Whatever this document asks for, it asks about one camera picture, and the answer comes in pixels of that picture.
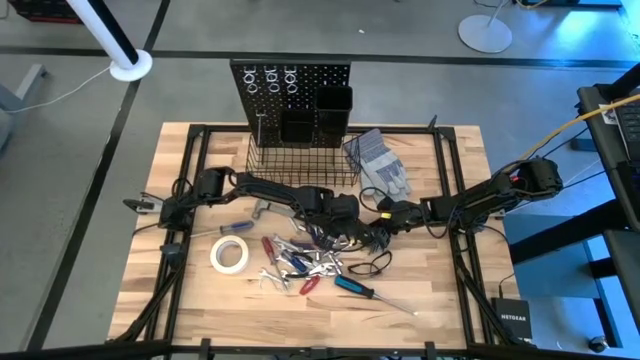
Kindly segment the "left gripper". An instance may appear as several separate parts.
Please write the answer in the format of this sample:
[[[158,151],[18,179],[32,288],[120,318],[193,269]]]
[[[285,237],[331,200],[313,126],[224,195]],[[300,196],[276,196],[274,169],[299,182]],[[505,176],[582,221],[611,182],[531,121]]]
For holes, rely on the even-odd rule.
[[[357,222],[360,215],[359,199],[354,195],[339,194],[324,200],[324,214],[329,226],[345,226],[344,235],[335,235],[326,228],[319,229],[319,247],[323,250],[342,250],[350,246],[350,240],[369,245],[373,235],[371,228]]]

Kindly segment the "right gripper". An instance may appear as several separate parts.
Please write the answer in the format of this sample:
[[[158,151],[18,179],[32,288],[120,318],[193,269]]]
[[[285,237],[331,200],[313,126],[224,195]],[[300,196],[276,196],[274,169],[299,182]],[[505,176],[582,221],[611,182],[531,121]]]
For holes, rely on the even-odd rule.
[[[380,218],[368,225],[372,235],[372,249],[385,250],[390,243],[389,233],[409,232],[414,228],[425,226],[431,219],[427,205],[407,200],[394,201],[385,197],[377,204]]]

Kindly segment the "teal-handled screwdriver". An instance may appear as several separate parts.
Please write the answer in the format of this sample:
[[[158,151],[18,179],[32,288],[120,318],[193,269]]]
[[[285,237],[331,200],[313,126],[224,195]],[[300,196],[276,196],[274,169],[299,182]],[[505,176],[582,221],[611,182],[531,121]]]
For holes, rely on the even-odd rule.
[[[349,278],[349,277],[346,277],[346,276],[343,276],[343,275],[338,275],[334,279],[334,284],[336,286],[344,289],[344,290],[347,290],[347,291],[353,293],[353,294],[363,296],[363,297],[365,297],[367,299],[375,299],[375,300],[382,301],[382,302],[384,302],[384,303],[386,303],[386,304],[388,304],[388,305],[390,305],[390,306],[392,306],[392,307],[394,307],[394,308],[396,308],[398,310],[401,310],[401,311],[403,311],[405,313],[408,313],[408,314],[410,314],[412,316],[416,316],[417,315],[417,313],[415,311],[412,311],[411,309],[409,309],[407,307],[404,307],[404,306],[402,306],[401,304],[399,304],[397,302],[394,302],[394,301],[392,301],[390,299],[387,299],[387,298],[379,295],[378,293],[375,292],[375,290],[373,288],[369,288],[369,287],[365,286],[364,284],[362,284],[362,283],[360,283],[360,282],[358,282],[358,281],[356,281],[356,280],[354,280],[352,278]]]

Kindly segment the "blue-handled screwdriver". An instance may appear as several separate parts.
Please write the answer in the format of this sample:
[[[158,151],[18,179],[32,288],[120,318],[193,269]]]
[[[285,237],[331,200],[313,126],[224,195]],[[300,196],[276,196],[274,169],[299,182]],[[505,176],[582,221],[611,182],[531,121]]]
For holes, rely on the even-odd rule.
[[[252,220],[248,221],[240,221],[235,222],[228,225],[221,225],[213,230],[208,230],[196,234],[192,234],[192,238],[204,237],[204,236],[212,236],[212,235],[228,235],[228,234],[236,234],[239,232],[251,230],[254,227],[255,223]]]
[[[301,260],[299,260],[296,256],[294,256],[290,251],[282,250],[281,257],[283,259],[286,259],[291,264],[291,266],[294,267],[298,272],[306,273],[308,271],[307,266]]]

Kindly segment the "grey striped work glove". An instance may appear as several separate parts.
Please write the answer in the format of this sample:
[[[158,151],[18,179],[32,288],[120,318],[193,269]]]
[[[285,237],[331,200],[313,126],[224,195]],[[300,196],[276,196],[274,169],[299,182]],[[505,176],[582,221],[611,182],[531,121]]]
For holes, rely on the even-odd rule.
[[[385,145],[381,131],[374,128],[346,142],[349,160],[359,160],[361,187],[366,196],[377,202],[388,196],[394,201],[407,200],[411,193],[406,168]]]

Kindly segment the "tall black bin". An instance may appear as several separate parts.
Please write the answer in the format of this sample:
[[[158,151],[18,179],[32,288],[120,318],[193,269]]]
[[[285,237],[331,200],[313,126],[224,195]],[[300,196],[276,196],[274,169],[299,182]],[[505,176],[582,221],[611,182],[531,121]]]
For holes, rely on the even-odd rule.
[[[322,86],[316,91],[315,108],[322,133],[344,136],[353,108],[353,89],[350,86]]]

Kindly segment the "white masking tape roll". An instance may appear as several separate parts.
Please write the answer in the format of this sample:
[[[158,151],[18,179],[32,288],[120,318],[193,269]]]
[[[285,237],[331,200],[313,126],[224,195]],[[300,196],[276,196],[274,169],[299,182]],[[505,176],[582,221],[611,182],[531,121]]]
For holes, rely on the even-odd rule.
[[[225,266],[221,263],[221,256],[228,247],[239,247],[241,255],[239,260],[232,266]],[[235,275],[241,273],[249,264],[250,252],[244,239],[236,235],[225,235],[218,239],[210,251],[210,263],[219,273],[225,275]]]

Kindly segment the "black metal pegboard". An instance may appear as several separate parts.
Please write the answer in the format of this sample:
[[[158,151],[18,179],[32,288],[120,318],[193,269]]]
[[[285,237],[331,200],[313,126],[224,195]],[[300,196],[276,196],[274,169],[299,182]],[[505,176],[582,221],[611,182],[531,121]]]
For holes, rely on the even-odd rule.
[[[280,117],[284,110],[310,110],[314,113],[314,139],[311,147],[338,147],[341,145],[346,134],[340,137],[321,132],[319,115],[315,108],[315,96],[317,89],[322,86],[350,86],[351,64],[349,62],[232,59],[229,61],[229,66],[255,140],[258,130],[256,112],[264,111],[266,113],[262,121],[262,140],[274,145],[282,143],[280,140]],[[280,85],[278,93],[270,93],[267,89],[264,75],[265,66],[276,66],[278,69]],[[297,67],[298,92],[296,94],[288,94],[286,91],[285,66]],[[249,94],[246,91],[246,85],[242,80],[244,67],[257,69],[256,84],[259,90],[255,94]]]

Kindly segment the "black desk base beam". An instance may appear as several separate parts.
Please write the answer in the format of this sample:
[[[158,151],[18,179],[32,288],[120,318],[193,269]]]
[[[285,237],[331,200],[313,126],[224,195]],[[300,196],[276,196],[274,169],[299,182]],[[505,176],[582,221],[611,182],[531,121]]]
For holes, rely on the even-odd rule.
[[[586,236],[574,217],[513,215],[510,253],[521,296],[531,305],[533,342],[544,348],[640,358],[640,233]]]

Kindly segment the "black connector block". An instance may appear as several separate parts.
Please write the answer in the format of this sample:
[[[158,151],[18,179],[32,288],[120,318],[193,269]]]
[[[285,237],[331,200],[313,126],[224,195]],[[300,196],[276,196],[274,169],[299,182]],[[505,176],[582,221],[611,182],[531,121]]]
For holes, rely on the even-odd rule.
[[[183,267],[186,260],[186,252],[181,243],[164,244],[160,247],[160,251],[172,271],[177,271]]]

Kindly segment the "grey round floor stand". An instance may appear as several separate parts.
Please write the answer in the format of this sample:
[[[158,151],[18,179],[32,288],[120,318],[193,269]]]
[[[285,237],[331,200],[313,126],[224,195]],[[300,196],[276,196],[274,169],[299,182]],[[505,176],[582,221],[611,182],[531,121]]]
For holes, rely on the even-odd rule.
[[[498,14],[509,0],[501,0],[491,16],[471,15],[458,25],[458,36],[469,48],[481,53],[497,54],[509,48],[513,41],[511,29]]]

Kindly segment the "black desk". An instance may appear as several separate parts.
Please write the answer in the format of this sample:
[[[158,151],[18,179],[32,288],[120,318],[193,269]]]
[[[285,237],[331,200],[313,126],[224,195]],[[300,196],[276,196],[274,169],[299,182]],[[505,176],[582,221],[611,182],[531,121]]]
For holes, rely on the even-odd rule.
[[[609,229],[640,232],[640,63],[611,84],[580,88],[578,97],[615,198],[570,222],[586,236]]]

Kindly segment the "white pole with round base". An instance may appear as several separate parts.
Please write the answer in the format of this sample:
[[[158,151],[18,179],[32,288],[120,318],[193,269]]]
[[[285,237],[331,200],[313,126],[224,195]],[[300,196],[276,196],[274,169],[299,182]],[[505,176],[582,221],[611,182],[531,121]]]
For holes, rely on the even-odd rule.
[[[146,76],[153,66],[151,55],[135,48],[104,0],[65,0],[111,59],[108,71],[121,82]]]

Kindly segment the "grey furniture leg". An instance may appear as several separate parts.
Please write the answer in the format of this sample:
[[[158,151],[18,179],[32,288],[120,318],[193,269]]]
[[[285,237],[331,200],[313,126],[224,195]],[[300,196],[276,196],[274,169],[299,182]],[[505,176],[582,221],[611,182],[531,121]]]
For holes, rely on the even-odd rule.
[[[32,94],[39,88],[46,75],[46,68],[42,64],[35,64],[26,73],[16,91],[0,83],[0,152],[6,147],[13,133],[20,110],[30,104]]]

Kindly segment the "black Netgear network switch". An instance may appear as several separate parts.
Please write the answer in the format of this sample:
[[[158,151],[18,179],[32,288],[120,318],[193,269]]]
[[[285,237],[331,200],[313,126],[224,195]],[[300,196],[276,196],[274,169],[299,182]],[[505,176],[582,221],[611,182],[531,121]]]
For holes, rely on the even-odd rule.
[[[492,298],[491,303],[504,326],[515,337],[527,342],[532,340],[530,308],[527,301]]]

